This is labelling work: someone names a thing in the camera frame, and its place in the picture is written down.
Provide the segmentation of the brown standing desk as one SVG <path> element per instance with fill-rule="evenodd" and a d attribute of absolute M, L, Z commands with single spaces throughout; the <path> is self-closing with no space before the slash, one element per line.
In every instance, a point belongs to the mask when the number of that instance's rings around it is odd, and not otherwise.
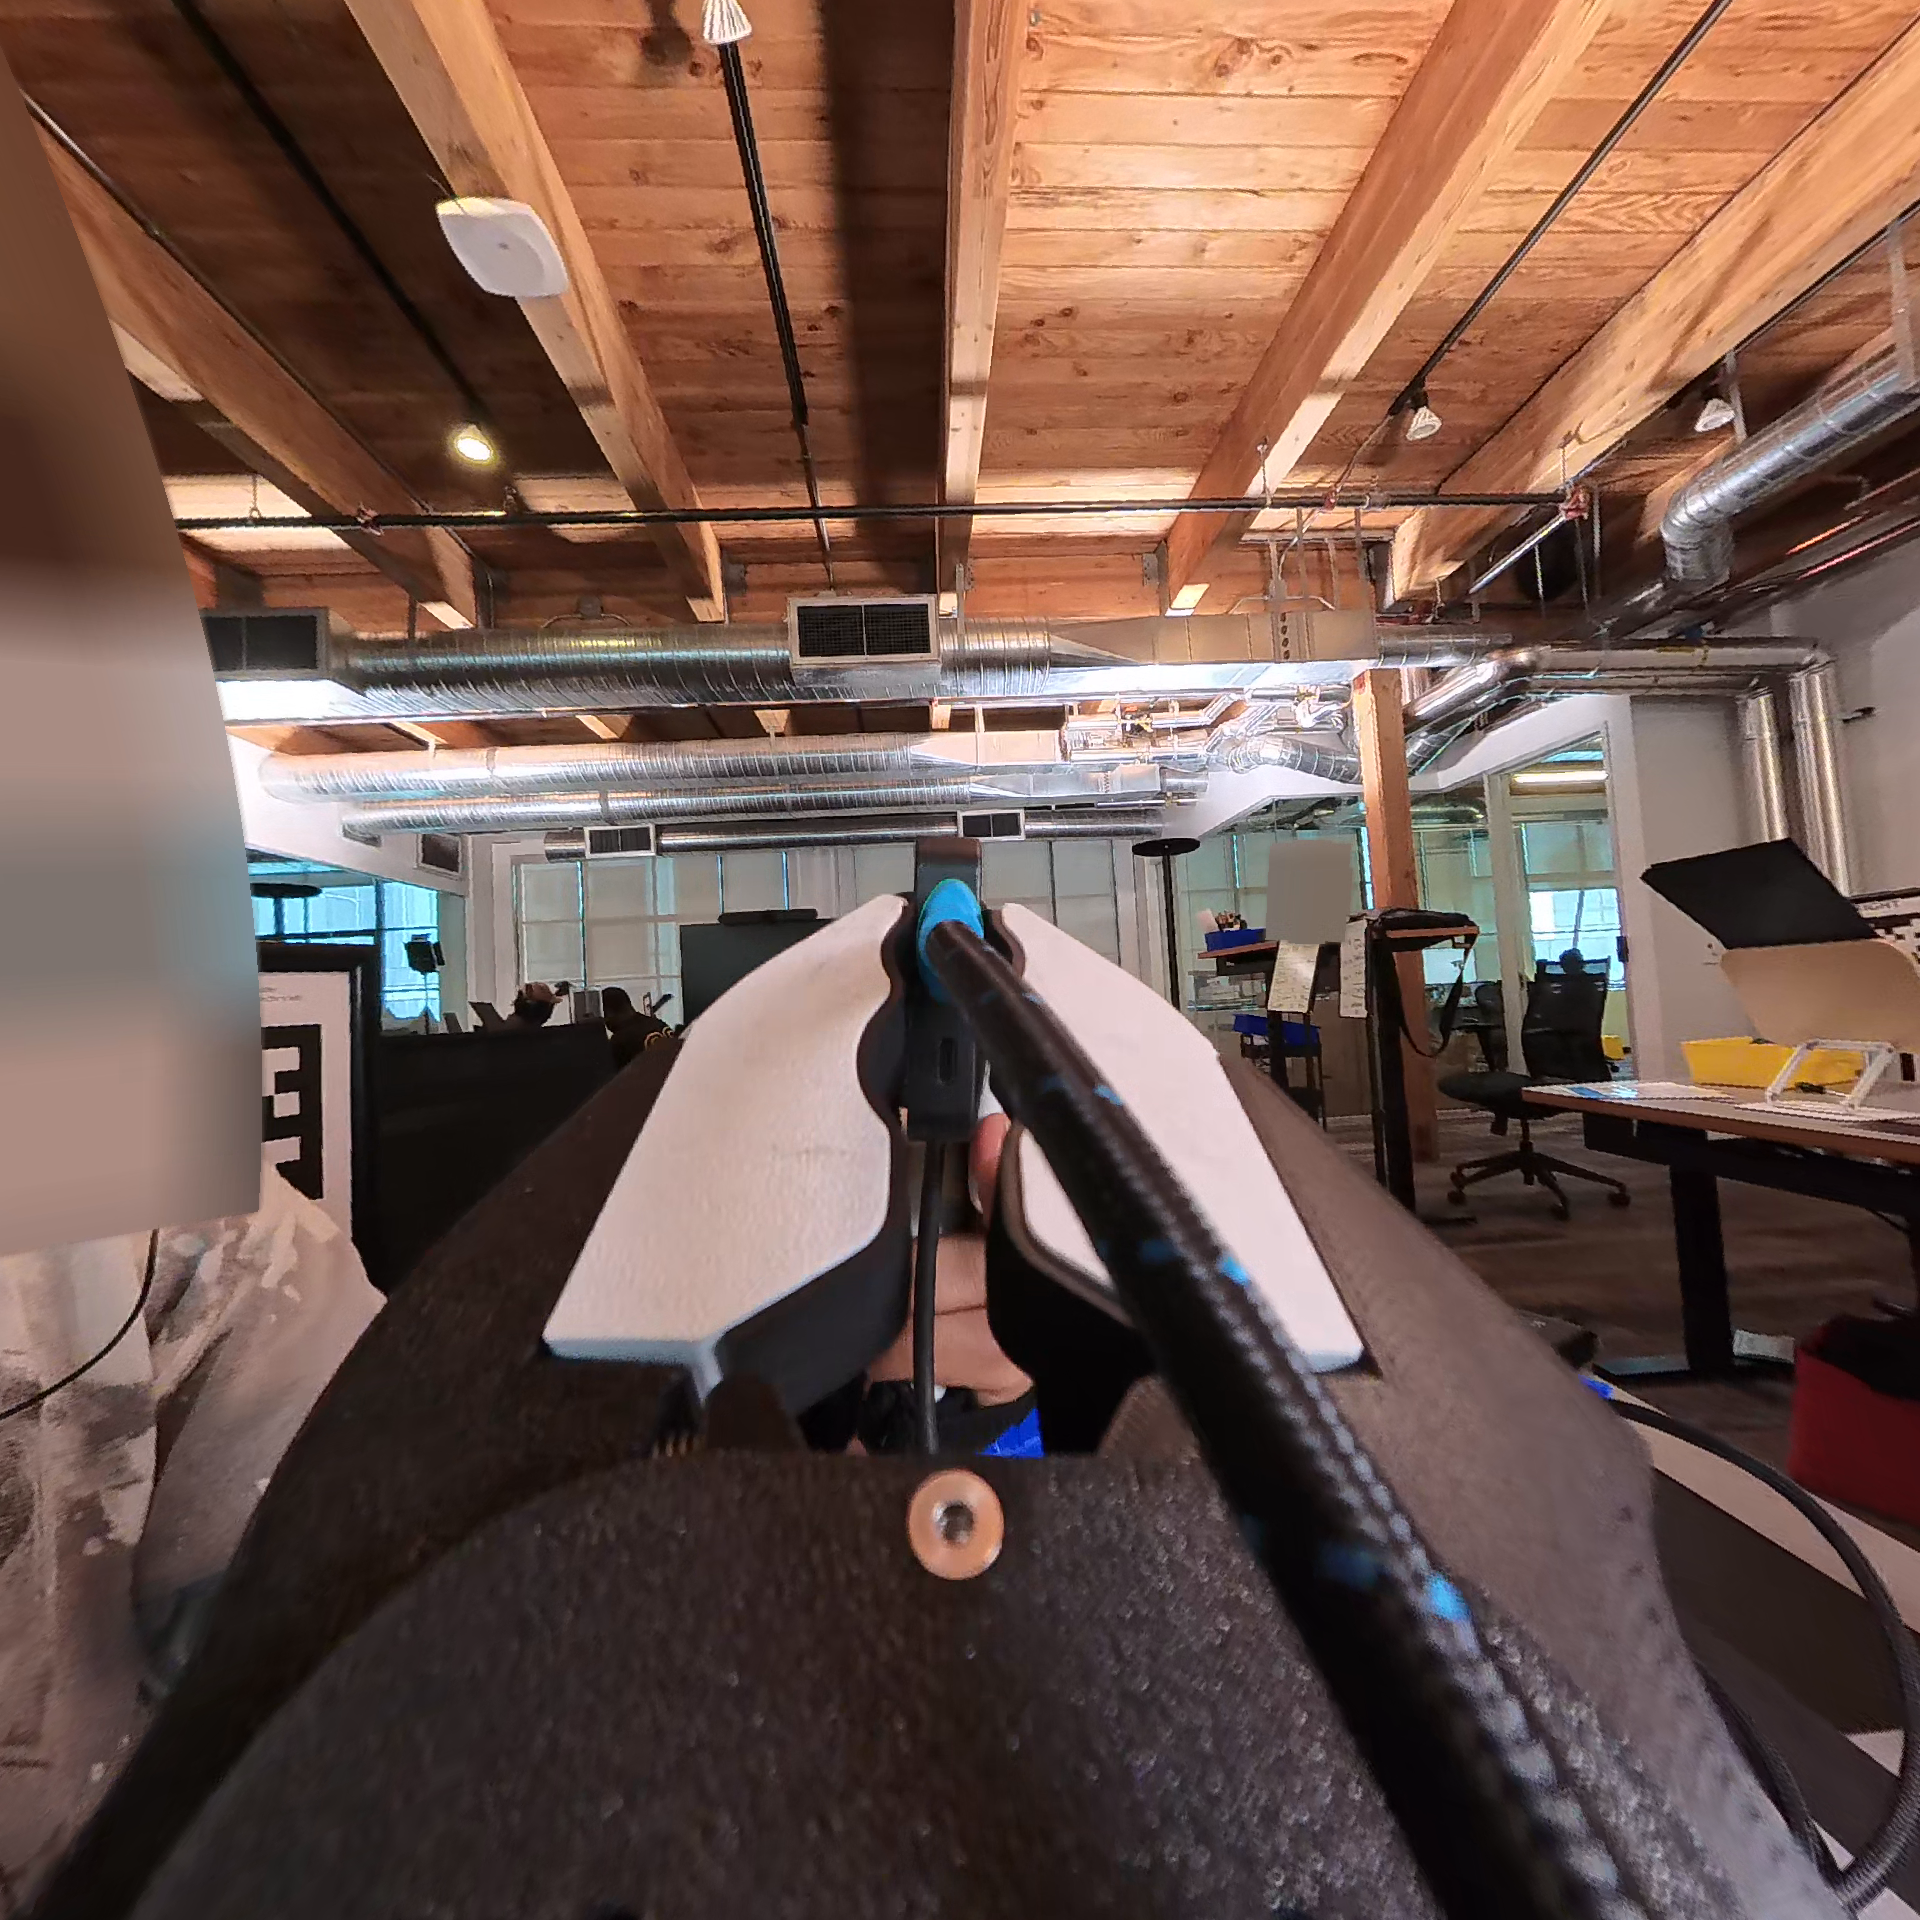
<path fill-rule="evenodd" d="M 1740 1330 L 1721 1241 L 1720 1182 L 1800 1193 L 1893 1217 L 1919 1251 L 1915 1113 L 1893 1124 L 1748 1111 L 1653 1084 L 1540 1085 L 1539 1108 L 1578 1113 L 1588 1150 L 1667 1170 L 1685 1350 L 1677 1357 L 1597 1361 L 1619 1387 L 1791 1377 L 1793 1339 Z"/>

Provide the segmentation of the black partition panel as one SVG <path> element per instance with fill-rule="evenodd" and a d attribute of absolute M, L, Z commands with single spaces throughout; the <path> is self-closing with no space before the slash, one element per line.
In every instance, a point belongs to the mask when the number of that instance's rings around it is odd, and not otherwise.
<path fill-rule="evenodd" d="M 377 1045 L 369 1275 L 387 1292 L 544 1273 L 584 1249 L 680 1059 L 618 1067 L 595 1027 Z"/>

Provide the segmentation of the black framed marker sign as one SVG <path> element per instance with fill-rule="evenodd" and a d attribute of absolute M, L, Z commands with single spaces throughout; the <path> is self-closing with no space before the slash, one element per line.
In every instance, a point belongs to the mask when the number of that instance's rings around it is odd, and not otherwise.
<path fill-rule="evenodd" d="M 256 946 L 261 1159 L 353 1238 L 372 1205 L 377 948 Z"/>

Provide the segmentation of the wooden post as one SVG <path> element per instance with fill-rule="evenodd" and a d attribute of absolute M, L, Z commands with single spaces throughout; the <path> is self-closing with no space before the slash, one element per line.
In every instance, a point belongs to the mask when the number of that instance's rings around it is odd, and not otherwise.
<path fill-rule="evenodd" d="M 1373 908 L 1417 908 L 1423 899 L 1417 846 L 1410 821 L 1408 757 L 1403 726 L 1403 678 L 1395 668 L 1365 668 L 1351 686 L 1355 754 Z M 1408 1045 L 1401 1018 L 1383 1014 L 1388 1059 L 1400 1070 L 1405 1170 L 1436 1161 L 1433 1070 L 1423 1057 L 1428 1039 Z"/>

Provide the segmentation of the red storage tote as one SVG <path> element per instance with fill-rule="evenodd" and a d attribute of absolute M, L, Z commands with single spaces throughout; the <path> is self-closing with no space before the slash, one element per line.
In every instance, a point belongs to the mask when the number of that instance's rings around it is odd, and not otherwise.
<path fill-rule="evenodd" d="M 1796 1343 L 1787 1474 L 1919 1524 L 1919 1316 L 1841 1315 Z"/>

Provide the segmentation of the black office chair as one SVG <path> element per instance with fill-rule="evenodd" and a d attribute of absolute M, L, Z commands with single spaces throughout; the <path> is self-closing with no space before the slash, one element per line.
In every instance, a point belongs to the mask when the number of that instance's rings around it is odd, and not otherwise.
<path fill-rule="evenodd" d="M 1629 1190 L 1617 1178 L 1540 1153 L 1531 1139 L 1535 1108 L 1525 1100 L 1530 1089 L 1594 1085 L 1612 1078 L 1615 1067 L 1601 1042 L 1604 997 L 1604 974 L 1586 970 L 1537 974 L 1527 985 L 1520 1025 L 1523 1071 L 1453 1071 L 1437 1082 L 1441 1094 L 1485 1111 L 1497 1137 L 1504 1137 L 1512 1123 L 1520 1127 L 1516 1147 L 1451 1169 L 1448 1189 L 1451 1206 L 1465 1205 L 1471 1186 L 1507 1173 L 1519 1173 L 1525 1186 L 1547 1190 L 1559 1219 L 1570 1217 L 1561 1175 L 1604 1189 L 1612 1206 L 1629 1205 Z"/>

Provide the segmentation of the black display on stand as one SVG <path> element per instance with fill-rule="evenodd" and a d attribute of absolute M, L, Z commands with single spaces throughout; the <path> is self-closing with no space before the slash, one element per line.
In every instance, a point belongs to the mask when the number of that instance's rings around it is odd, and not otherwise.
<path fill-rule="evenodd" d="M 815 908 L 737 910 L 711 923 L 683 922 L 680 926 L 682 1025 L 693 1025 L 748 974 L 827 923 Z"/>

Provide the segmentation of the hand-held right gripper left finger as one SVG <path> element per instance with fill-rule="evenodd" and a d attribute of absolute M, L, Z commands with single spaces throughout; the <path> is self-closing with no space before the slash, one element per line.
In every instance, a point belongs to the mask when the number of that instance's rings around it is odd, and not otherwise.
<path fill-rule="evenodd" d="M 552 1353 L 866 1369 L 904 1330 L 905 908 L 865 903 L 691 1025 L 544 1323 Z"/>

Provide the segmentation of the silver air duct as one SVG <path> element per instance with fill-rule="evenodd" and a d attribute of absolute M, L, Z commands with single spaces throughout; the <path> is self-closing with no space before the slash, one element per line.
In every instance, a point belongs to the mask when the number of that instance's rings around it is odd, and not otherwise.
<path fill-rule="evenodd" d="M 1504 644 L 1451 662 L 1428 691 L 1403 703 L 1408 767 L 1437 764 L 1477 723 L 1523 702 L 1570 699 L 1592 691 L 1740 699 L 1775 692 L 1787 707 L 1793 783 L 1783 788 L 1778 737 L 1746 723 L 1748 782 L 1775 834 L 1795 834 L 1844 892 L 1856 865 L 1841 780 L 1841 686 L 1825 653 L 1776 641 L 1659 643 L 1601 650 Z"/>
<path fill-rule="evenodd" d="M 418 753 L 275 753 L 275 802 L 340 812 L 357 834 L 787 821 L 939 809 L 1162 807 L 1201 799 L 1195 754 L 1067 757 L 1051 731 L 759 741 L 588 741 Z"/>
<path fill-rule="evenodd" d="M 1357 610 L 943 615 L 930 596 L 793 599 L 772 622 L 363 638 L 322 609 L 210 610 L 233 724 L 644 707 L 1075 703 L 1345 689 L 1365 666 L 1460 666 L 1508 633 Z"/>
<path fill-rule="evenodd" d="M 1736 522 L 1745 511 L 1905 421 L 1915 405 L 1915 341 L 1896 334 L 1873 358 L 1687 479 L 1672 495 L 1659 525 L 1665 602 L 1681 604 L 1725 586 L 1736 557 Z"/>

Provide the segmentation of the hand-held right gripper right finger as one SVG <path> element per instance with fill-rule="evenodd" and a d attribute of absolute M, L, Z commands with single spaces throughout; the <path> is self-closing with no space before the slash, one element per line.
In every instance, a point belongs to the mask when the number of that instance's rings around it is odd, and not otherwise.
<path fill-rule="evenodd" d="M 1133 1115 L 1276 1326 L 1316 1373 L 1353 1367 L 1355 1323 L 1213 1045 L 1144 980 L 1025 906 L 1008 903 L 1000 926 L 1023 953 L 1025 985 Z"/>

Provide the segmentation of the tall standing desk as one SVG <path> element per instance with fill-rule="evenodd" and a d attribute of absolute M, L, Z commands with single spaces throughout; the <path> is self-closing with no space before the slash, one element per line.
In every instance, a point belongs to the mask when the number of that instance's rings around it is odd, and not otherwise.
<path fill-rule="evenodd" d="M 1351 916 L 1340 946 L 1332 945 L 1277 945 L 1257 937 L 1253 930 L 1209 933 L 1205 953 L 1217 970 L 1261 971 L 1266 988 L 1284 997 L 1300 991 L 1300 1006 L 1284 998 L 1268 1010 L 1284 1019 L 1312 1019 L 1312 991 L 1340 961 L 1340 985 L 1355 988 L 1360 1018 L 1365 1021 L 1368 1070 L 1371 1089 L 1376 1180 L 1405 1210 L 1417 1210 L 1416 1173 L 1405 1170 L 1405 1137 L 1401 1115 L 1401 1074 L 1389 1063 L 1389 1045 L 1383 1037 L 1383 1014 L 1400 1014 L 1403 1039 L 1417 1042 L 1408 1019 L 1408 997 L 1401 988 L 1401 958 L 1433 946 L 1459 948 L 1459 970 L 1448 997 L 1441 1039 L 1451 1037 L 1451 1021 L 1463 994 L 1465 967 L 1479 939 L 1479 926 L 1459 911 L 1426 908 L 1378 908 Z"/>

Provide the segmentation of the cart with blue bins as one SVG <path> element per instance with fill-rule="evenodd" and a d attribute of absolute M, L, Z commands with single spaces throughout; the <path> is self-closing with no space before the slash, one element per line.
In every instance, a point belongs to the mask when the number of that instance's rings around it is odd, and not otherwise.
<path fill-rule="evenodd" d="M 1239 1052 L 1266 1067 L 1276 1085 L 1321 1127 L 1328 1124 L 1321 1031 L 1309 1021 L 1273 1012 L 1239 1012 L 1232 1019 Z"/>

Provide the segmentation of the yellow plastic bin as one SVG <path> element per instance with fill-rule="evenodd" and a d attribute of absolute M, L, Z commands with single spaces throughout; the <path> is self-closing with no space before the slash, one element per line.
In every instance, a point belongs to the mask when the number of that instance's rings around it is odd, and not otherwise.
<path fill-rule="evenodd" d="M 1682 1045 L 1687 1074 L 1700 1089 L 1767 1090 L 1793 1066 L 1795 1046 L 1752 1039 L 1687 1039 Z M 1800 1059 L 1793 1089 L 1852 1089 L 1865 1066 L 1855 1046 L 1817 1046 Z"/>

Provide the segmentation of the person's right hand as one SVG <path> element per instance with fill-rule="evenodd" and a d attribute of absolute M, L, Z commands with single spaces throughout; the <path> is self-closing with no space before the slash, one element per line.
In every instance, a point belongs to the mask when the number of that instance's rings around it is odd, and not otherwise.
<path fill-rule="evenodd" d="M 932 1406 L 946 1455 L 1041 1459 L 1045 1453 L 1034 1382 L 1008 1361 L 988 1315 L 988 1219 L 1010 1123 L 991 1094 L 967 1150 L 943 1147 L 932 1212 Z M 856 1412 L 856 1453 L 921 1450 L 916 1318 L 868 1371 Z"/>

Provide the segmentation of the black floor lamp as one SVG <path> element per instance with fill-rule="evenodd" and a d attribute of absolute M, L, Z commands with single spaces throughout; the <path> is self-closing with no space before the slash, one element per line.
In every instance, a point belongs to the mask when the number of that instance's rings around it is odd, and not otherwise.
<path fill-rule="evenodd" d="M 1201 841 L 1188 834 L 1149 837 L 1133 843 L 1133 857 L 1160 869 L 1162 927 L 1167 958 L 1167 994 L 1175 1012 L 1184 1012 L 1181 967 L 1181 916 L 1177 889 L 1177 862 L 1199 850 Z"/>

